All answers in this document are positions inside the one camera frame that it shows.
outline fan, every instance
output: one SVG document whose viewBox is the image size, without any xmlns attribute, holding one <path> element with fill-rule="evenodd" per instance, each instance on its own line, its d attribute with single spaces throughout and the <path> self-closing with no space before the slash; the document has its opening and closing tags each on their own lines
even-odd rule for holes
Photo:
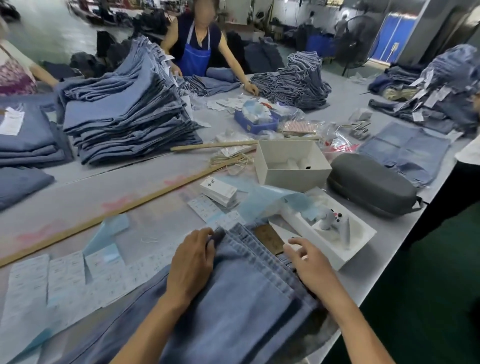
<svg viewBox="0 0 480 364">
<path fill-rule="evenodd" d="M 380 30 L 379 23 L 367 16 L 359 15 L 347 22 L 342 36 L 336 38 L 335 61 L 344 67 L 342 76 L 347 69 L 362 66 L 378 45 L 377 34 Z"/>
</svg>

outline gray zipper case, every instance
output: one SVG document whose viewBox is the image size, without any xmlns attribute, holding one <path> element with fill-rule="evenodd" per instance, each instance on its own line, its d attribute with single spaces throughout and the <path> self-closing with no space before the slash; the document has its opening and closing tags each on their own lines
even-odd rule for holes
<svg viewBox="0 0 480 364">
<path fill-rule="evenodd" d="M 331 166 L 328 186 L 376 215 L 394 218 L 423 208 L 417 189 L 407 179 L 370 157 L 344 153 Z"/>
</svg>

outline white box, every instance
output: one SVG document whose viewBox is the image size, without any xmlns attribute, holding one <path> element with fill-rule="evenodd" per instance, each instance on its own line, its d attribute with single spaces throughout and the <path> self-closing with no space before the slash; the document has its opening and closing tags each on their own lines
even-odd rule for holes
<svg viewBox="0 0 480 364">
<path fill-rule="evenodd" d="M 290 169 L 289 159 L 298 169 Z M 255 170 L 260 184 L 305 192 L 323 187 L 332 167 L 312 140 L 259 140 Z"/>
<path fill-rule="evenodd" d="M 322 204 L 327 208 L 348 216 L 350 220 L 350 247 L 346 249 L 340 240 L 339 234 L 333 230 L 315 230 L 299 212 L 294 211 L 285 205 L 280 214 L 283 219 L 293 227 L 303 238 L 310 240 L 328 258 L 333 269 L 339 270 L 356 253 L 363 248 L 377 231 L 371 228 L 366 222 L 350 212 L 342 204 L 331 198 L 325 191 L 315 188 L 306 193 L 315 201 L 315 204 Z"/>
</svg>

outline white table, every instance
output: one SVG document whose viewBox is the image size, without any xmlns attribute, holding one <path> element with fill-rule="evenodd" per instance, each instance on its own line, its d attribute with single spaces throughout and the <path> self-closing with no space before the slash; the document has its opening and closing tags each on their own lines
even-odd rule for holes
<svg viewBox="0 0 480 364">
<path fill-rule="evenodd" d="M 363 94 L 366 92 L 363 85 L 354 84 L 328 72 L 323 72 L 323 77 L 333 89 L 328 98 L 330 106 L 309 114 L 312 120 L 348 123 L 352 112 L 356 108 L 367 107 L 368 101 L 373 97 L 370 94 Z M 214 95 L 210 99 L 233 97 L 240 92 L 242 89 Z M 203 109 L 195 111 L 195 117 L 212 125 L 211 128 L 199 130 L 199 135 L 206 142 L 227 128 L 242 131 L 233 120 L 233 116 L 226 111 Z M 369 129 L 377 133 L 391 121 L 398 122 L 397 119 L 374 112 Z M 455 165 L 454 154 L 467 142 L 459 140 L 453 143 L 437 179 L 420 194 L 425 201 L 433 200 Z M 3 245 L 0 246 L 0 254 L 9 255 L 19 245 L 29 246 L 51 234 L 75 226 L 109 209 L 118 208 L 179 178 L 198 172 L 206 168 L 214 152 L 212 149 L 203 149 L 181 154 L 170 153 L 140 163 L 123 163 L 93 169 L 81 166 L 75 161 L 48 169 L 46 171 L 57 179 L 56 183 L 1 214 L 0 231 Z M 252 175 L 252 167 L 250 166 L 250 171 L 245 173 Z M 121 241 L 117 242 L 127 264 L 147 255 L 155 245 L 161 243 L 160 241 L 145 243 L 145 239 L 151 240 L 153 231 L 160 229 L 162 239 L 174 239 L 203 226 L 203 222 L 186 205 L 187 201 L 198 195 L 198 184 L 199 181 L 191 183 L 129 212 L 131 228 L 125 236 L 122 235 Z M 339 196 L 333 196 L 377 230 L 376 236 L 338 273 L 349 294 L 360 305 L 418 221 L 422 211 L 396 219 L 383 219 Z M 179 219 L 182 221 L 181 226 L 178 224 Z M 51 258 L 56 258 L 81 250 L 95 231 L 96 228 L 83 231 L 35 255 L 49 253 Z M 9 270 L 9 267 L 0 269 L 1 296 L 5 295 L 7 289 Z M 64 348 L 68 350 L 73 347 L 80 337 L 88 334 L 92 323 L 97 322 L 99 317 L 105 315 L 111 308 L 112 305 L 93 313 L 51 340 L 44 348 L 39 363 L 48 364 L 52 357 L 61 355 Z M 2 310 L 3 299 L 0 300 L 0 312 Z M 310 362 L 312 364 L 321 362 L 338 336 L 339 333 L 335 334 L 326 345 L 311 354 Z"/>
</svg>

